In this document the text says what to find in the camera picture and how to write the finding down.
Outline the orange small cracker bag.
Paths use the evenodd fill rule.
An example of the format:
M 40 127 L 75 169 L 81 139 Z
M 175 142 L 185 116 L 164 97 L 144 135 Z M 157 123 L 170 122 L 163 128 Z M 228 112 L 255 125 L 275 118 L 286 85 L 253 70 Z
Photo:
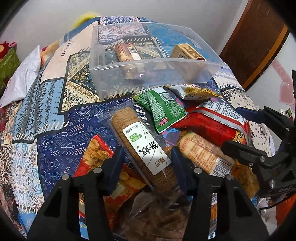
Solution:
M 250 199 L 255 197 L 259 191 L 259 183 L 250 167 L 242 165 L 237 161 L 231 174 L 238 180 L 240 186 Z

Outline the large red snack bag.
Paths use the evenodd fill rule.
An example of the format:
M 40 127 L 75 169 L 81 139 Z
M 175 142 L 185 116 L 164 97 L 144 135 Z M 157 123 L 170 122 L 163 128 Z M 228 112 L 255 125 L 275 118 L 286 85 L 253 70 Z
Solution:
M 173 124 L 184 131 L 193 131 L 209 142 L 221 147 L 225 141 L 249 143 L 249 123 L 225 102 L 214 100 L 190 101 L 186 116 Z

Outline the tan cracker block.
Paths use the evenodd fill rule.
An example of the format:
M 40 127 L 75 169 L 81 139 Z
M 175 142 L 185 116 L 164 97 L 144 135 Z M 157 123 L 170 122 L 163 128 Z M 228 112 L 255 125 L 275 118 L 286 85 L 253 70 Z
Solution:
M 205 57 L 203 57 L 188 43 L 175 45 L 170 57 L 206 61 Z

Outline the clear plastic storage bin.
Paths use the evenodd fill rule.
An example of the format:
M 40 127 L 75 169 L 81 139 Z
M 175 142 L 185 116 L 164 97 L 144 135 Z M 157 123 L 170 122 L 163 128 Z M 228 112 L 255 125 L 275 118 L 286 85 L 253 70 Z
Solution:
M 114 46 L 133 43 L 141 60 L 135 78 L 125 78 Z M 177 44 L 190 44 L 206 61 L 171 58 Z M 192 29 L 163 23 L 119 23 L 93 28 L 89 70 L 101 101 L 148 89 L 207 82 L 224 66 L 213 49 Z

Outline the red fried snack bag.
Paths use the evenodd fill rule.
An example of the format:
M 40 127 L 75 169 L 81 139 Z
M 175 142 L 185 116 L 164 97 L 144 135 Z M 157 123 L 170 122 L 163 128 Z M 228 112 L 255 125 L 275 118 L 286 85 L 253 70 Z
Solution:
M 126 166 L 125 161 L 112 160 L 114 151 L 99 136 L 95 135 L 88 144 L 88 147 L 74 174 L 80 177 L 101 168 L 104 173 L 103 196 L 109 226 L 113 229 L 117 212 L 128 201 L 142 190 L 146 183 L 140 175 Z

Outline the brown striped biscuit pack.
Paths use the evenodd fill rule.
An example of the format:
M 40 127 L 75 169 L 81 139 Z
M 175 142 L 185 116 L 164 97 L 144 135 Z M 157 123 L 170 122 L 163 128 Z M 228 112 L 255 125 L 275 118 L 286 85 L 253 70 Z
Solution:
M 141 60 L 141 57 L 133 43 L 119 43 L 114 46 L 114 51 L 119 59 L 125 78 L 132 79 L 141 72 L 141 67 L 137 64 L 127 64 L 127 62 L 133 62 Z

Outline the green snack packet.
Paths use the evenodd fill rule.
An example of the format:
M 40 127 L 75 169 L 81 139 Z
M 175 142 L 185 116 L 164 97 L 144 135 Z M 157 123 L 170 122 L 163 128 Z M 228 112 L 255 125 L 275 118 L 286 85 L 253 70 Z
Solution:
M 158 133 L 164 132 L 187 114 L 162 86 L 140 91 L 133 99 L 152 114 Z

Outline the round brown biscuit roll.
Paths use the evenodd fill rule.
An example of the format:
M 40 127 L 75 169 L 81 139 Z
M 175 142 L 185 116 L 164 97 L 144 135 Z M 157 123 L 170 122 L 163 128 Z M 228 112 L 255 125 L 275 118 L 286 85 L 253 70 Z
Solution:
M 155 194 L 166 199 L 177 195 L 178 182 L 170 157 L 159 138 L 148 129 L 131 105 L 112 108 L 99 120 L 107 122 L 118 143 L 125 148 Z

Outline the white pillow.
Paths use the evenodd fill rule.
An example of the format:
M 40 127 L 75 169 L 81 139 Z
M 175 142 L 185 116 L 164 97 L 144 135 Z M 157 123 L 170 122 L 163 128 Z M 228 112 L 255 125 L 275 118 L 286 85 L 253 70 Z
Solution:
M 1 108 L 23 100 L 41 69 L 41 47 L 36 48 L 18 66 L 8 81 L 8 85 L 1 97 Z

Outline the yellow noodle snack packet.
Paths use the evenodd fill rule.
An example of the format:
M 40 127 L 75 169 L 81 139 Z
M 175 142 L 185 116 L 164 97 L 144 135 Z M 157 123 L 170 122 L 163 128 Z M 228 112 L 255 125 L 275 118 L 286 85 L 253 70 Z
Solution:
M 201 84 L 179 84 L 169 86 L 169 90 L 182 100 L 202 101 L 214 97 L 222 98 L 220 92 Z

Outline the yellow plush toy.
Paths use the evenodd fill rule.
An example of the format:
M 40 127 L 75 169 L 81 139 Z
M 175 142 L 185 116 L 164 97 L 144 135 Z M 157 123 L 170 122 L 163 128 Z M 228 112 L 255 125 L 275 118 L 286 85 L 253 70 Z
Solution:
M 99 17 L 99 14 L 96 12 L 87 12 L 79 16 L 79 18 L 74 21 L 72 29 L 74 30 L 75 28 L 81 26 L 83 23 L 86 23 L 88 20 L 91 20 L 93 18 Z

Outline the green storage crate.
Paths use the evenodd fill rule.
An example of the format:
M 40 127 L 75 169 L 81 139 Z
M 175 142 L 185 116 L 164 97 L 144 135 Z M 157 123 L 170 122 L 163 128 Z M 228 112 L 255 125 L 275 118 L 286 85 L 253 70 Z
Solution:
M 8 81 L 17 70 L 20 65 L 20 60 L 16 54 L 16 42 L 1 43 L 1 62 L 0 62 L 0 83 L 1 83 L 1 95 L 3 95 Z

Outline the brown wooden door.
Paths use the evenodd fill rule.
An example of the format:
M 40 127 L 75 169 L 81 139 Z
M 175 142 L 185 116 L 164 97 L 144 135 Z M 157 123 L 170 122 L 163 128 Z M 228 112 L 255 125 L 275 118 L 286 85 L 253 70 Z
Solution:
M 268 1 L 248 1 L 220 58 L 247 90 L 274 60 L 289 33 Z

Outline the clear bag brown cookies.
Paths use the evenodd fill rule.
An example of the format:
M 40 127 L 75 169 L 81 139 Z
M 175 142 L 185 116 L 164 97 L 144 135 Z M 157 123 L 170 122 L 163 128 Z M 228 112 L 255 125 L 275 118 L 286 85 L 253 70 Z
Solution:
M 126 240 L 182 240 L 191 203 L 182 192 L 164 199 L 145 188 L 119 209 L 113 233 Z

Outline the blue patchwork bed quilt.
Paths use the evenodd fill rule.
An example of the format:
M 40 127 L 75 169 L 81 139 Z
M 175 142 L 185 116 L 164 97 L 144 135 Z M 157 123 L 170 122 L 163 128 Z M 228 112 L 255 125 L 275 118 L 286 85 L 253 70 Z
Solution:
M 103 137 L 111 147 L 116 140 L 97 117 L 128 101 L 130 87 L 112 82 L 112 90 L 99 97 L 95 90 L 96 64 L 91 54 L 93 29 L 105 45 L 106 65 L 118 58 L 117 43 L 134 43 L 142 57 L 168 58 L 176 44 L 188 43 L 212 62 L 210 82 L 231 106 L 254 108 L 253 101 L 230 68 L 193 30 L 154 23 L 135 16 L 93 18 L 67 33 L 40 69 L 26 97 L 14 102 L 1 134 L 1 204 L 16 235 L 26 238 L 29 229 L 55 184 L 63 174 L 74 175 L 90 139 Z

